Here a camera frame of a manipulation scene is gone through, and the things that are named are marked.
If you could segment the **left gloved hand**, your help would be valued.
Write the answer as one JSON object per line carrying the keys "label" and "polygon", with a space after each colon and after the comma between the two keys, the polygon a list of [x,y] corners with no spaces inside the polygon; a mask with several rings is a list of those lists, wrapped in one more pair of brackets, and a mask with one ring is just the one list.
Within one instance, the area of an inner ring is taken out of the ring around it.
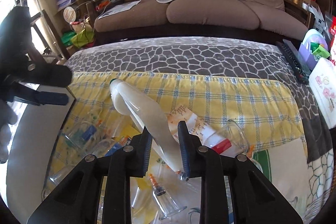
{"label": "left gloved hand", "polygon": [[4,164],[7,162],[9,157],[8,145],[11,139],[11,131],[9,125],[16,124],[18,117],[13,111],[13,109],[7,104],[7,102],[1,100],[1,111],[0,111],[0,162]]}

